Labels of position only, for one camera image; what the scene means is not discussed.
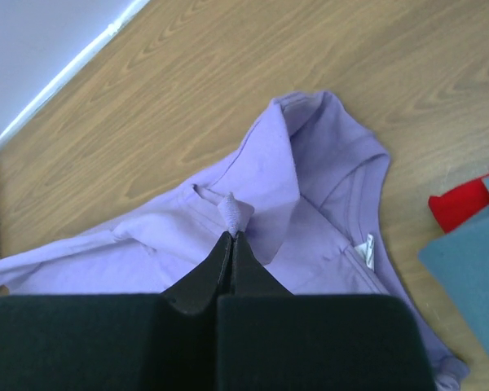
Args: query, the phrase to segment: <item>white baseboard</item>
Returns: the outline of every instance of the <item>white baseboard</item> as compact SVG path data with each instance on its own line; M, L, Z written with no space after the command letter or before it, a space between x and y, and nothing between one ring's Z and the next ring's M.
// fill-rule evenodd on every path
M65 86L85 64L87 64L107 43L115 37L132 18L143 9L149 0L134 0L107 28L87 45L67 66L52 79L45 88L16 116L0 134L0 150L18 131Z

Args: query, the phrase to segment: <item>brown wooden surface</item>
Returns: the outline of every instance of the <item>brown wooden surface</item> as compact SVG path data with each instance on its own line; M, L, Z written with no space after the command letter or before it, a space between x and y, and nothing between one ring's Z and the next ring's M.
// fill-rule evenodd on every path
M394 163L381 216L419 308L489 390L489 359L416 259L427 209L489 171L489 0L156 0L0 153L3 256L74 235L238 145L272 97L330 89Z

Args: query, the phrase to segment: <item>white clothing tag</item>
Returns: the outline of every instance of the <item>white clothing tag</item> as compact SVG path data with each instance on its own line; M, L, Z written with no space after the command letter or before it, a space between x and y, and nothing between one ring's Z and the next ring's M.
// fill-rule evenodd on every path
M364 259L366 266L375 270L375 239L373 235L368 234L366 241L355 247L355 250Z

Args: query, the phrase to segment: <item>red cloth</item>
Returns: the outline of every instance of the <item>red cloth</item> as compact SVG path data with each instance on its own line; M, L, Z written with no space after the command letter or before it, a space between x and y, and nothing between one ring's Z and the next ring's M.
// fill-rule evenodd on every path
M482 181L485 177L489 177L489 174L459 185L441 196L430 197L428 205L445 233L453 231L489 205L489 191Z

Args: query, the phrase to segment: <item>clothing pile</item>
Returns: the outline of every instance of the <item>clothing pile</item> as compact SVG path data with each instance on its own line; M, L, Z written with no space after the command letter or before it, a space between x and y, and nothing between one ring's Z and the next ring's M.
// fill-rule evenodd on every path
M287 94L271 101L237 151L175 189L77 237L1 260L0 285L16 295L163 292L224 231L243 231L291 293L399 297L415 316L438 390L458 390L467 366L420 316L385 251L378 208L389 163L335 95Z
M489 174L431 196L429 205L446 235L419 258L489 354Z

